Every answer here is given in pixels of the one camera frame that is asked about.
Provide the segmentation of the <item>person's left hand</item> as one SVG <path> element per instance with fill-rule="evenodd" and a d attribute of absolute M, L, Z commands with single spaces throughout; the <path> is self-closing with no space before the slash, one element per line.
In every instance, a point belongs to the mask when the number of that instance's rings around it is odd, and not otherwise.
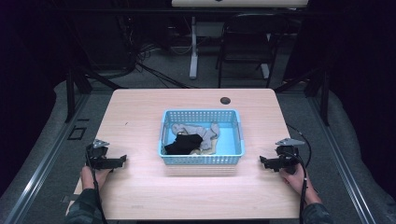
<path fill-rule="evenodd" d="M 83 166 L 80 172 L 82 188 L 94 189 L 95 186 L 98 186 L 100 189 L 105 184 L 109 173 L 109 169 L 95 170 L 92 172 L 89 166 Z"/>

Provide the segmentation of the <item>black metal stand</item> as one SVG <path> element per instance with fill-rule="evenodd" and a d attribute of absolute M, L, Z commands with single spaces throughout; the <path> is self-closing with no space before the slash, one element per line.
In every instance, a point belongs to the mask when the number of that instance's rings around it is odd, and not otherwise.
<path fill-rule="evenodd" d="M 79 65 L 71 67 L 65 75 L 67 100 L 67 116 L 65 123 L 70 122 L 77 112 L 75 88 L 78 88 L 81 94 L 90 94 L 92 92 L 92 84 L 90 83 L 89 79 L 91 78 L 99 81 L 114 91 L 121 89 L 121 85 L 114 83 L 112 78 L 123 77 L 128 74 L 129 72 L 126 71 L 109 76 L 102 76 L 97 71 L 94 71 L 88 66 Z"/>
<path fill-rule="evenodd" d="M 304 75 L 294 78 L 291 81 L 287 81 L 280 87 L 275 88 L 275 92 L 281 93 L 286 91 L 306 79 L 308 80 L 308 84 L 304 89 L 304 95 L 306 97 L 314 97 L 318 94 L 318 91 L 320 91 L 319 116 L 323 123 L 326 126 L 329 126 L 328 108 L 330 96 L 330 74 L 328 68 L 315 68 Z"/>

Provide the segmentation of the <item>black floor socket frame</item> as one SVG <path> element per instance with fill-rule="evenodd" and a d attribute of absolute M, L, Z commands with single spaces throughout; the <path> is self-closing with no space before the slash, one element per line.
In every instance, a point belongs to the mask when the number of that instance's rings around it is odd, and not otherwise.
<path fill-rule="evenodd" d="M 68 140 L 81 140 L 86 132 L 86 127 L 74 126 L 70 134 L 68 135 Z"/>

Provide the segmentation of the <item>person's right hand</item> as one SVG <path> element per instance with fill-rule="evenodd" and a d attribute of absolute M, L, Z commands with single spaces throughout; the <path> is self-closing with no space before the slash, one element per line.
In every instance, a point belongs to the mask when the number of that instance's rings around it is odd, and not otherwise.
<path fill-rule="evenodd" d="M 304 180 L 306 180 L 305 195 L 315 192 L 308 175 L 304 174 L 304 168 L 301 164 L 295 166 L 295 173 L 293 175 L 289 174 L 286 169 L 281 169 L 279 173 L 284 179 L 284 182 L 289 184 L 299 194 L 302 194 Z"/>

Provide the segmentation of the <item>white desk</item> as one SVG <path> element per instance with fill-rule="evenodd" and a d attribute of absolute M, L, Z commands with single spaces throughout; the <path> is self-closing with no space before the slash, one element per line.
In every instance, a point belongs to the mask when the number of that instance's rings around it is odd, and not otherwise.
<path fill-rule="evenodd" d="M 252 9 L 252 8 L 305 8 L 309 0 L 172 0 L 172 7 L 177 9 Z M 190 79 L 198 76 L 198 42 L 199 36 L 220 37 L 219 21 L 200 21 L 191 16 L 191 66 Z"/>

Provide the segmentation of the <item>metal floor rail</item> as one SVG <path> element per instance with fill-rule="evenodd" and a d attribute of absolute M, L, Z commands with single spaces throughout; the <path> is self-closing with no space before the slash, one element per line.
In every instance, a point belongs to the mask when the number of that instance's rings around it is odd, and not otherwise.
<path fill-rule="evenodd" d="M 61 94 L 57 95 L 49 119 L 35 145 L 5 193 L 0 197 L 0 224 L 13 224 L 23 221 L 59 156 L 61 145 L 73 129 L 72 123 L 83 110 L 88 99 L 88 95 L 80 95 L 72 118 L 65 122 L 67 102 Z"/>
<path fill-rule="evenodd" d="M 339 147 L 339 144 L 336 141 L 336 138 L 332 132 L 332 128 L 330 125 L 326 125 L 322 120 L 322 117 L 319 113 L 319 104 L 314 98 L 307 98 L 307 102 L 310 104 L 314 112 L 314 116 L 320 126 L 320 129 L 324 132 L 324 135 L 327 139 L 328 144 L 330 145 L 330 152 L 332 154 L 332 159 L 335 163 L 335 167 L 344 183 L 346 191 L 349 195 L 350 200 L 352 201 L 355 210 L 361 220 L 361 224 L 378 224 L 373 216 L 372 211 L 370 210 L 368 203 L 364 199 L 361 188 L 359 187 L 355 177 L 351 173 L 351 170 L 347 164 L 347 161 L 344 157 L 344 154 Z"/>

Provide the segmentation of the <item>black sock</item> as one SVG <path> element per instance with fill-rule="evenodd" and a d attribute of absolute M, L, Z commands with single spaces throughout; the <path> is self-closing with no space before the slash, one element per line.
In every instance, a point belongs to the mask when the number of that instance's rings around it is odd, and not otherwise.
<path fill-rule="evenodd" d="M 199 134 L 178 134 L 172 144 L 164 147 L 167 155 L 189 155 L 203 142 Z"/>

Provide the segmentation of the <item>beige sock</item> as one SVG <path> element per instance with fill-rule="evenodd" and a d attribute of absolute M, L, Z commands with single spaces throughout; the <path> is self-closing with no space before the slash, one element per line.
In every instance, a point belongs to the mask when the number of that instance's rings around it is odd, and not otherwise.
<path fill-rule="evenodd" d="M 196 148 L 191 151 L 190 155 L 213 155 L 216 153 L 217 142 L 218 142 L 218 139 L 212 139 L 210 149 Z"/>

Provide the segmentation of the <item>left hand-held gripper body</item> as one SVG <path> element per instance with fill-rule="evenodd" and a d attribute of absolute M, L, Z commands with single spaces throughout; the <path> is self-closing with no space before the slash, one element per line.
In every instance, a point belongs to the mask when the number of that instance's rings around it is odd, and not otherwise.
<path fill-rule="evenodd" d="M 104 169 L 106 164 L 114 164 L 106 157 L 108 150 L 108 142 L 94 139 L 91 144 L 86 147 L 86 164 L 96 170 Z"/>

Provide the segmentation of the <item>light blue plastic basket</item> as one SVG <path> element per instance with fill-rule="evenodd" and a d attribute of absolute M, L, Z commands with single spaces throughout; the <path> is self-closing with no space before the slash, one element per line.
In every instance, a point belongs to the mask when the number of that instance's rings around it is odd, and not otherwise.
<path fill-rule="evenodd" d="M 167 155 L 164 147 L 172 144 L 177 134 L 175 123 L 200 125 L 208 128 L 212 122 L 219 125 L 216 153 L 213 155 Z M 244 137 L 239 113 L 233 109 L 173 109 L 163 112 L 158 155 L 167 165 L 237 164 L 245 154 Z"/>

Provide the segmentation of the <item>black folding chair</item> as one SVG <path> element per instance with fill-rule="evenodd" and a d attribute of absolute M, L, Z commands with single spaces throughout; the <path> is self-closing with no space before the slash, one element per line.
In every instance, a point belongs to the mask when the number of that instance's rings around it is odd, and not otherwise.
<path fill-rule="evenodd" d="M 266 87 L 269 87 L 279 43 L 289 27 L 289 20 L 276 14 L 241 13 L 224 22 L 216 63 L 218 87 L 221 87 L 225 63 L 256 64 L 257 69 L 266 64 Z"/>

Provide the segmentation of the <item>grey sock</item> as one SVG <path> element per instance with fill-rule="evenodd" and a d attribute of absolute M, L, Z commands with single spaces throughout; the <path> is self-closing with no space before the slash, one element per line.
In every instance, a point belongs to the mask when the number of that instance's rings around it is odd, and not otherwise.
<path fill-rule="evenodd" d="M 198 147 L 200 149 L 210 149 L 211 140 L 218 139 L 220 130 L 216 122 L 212 122 L 208 128 L 185 123 L 175 123 L 171 127 L 174 134 L 199 134 L 203 138 L 203 142 Z"/>

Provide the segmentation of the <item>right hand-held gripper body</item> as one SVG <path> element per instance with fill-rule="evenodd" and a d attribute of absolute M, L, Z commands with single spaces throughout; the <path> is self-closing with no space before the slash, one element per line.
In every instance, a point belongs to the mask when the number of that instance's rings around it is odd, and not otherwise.
<path fill-rule="evenodd" d="M 296 172 L 295 166 L 300 162 L 299 145 L 304 141 L 285 138 L 276 142 L 276 154 L 278 156 L 278 169 L 285 169 L 290 175 Z"/>

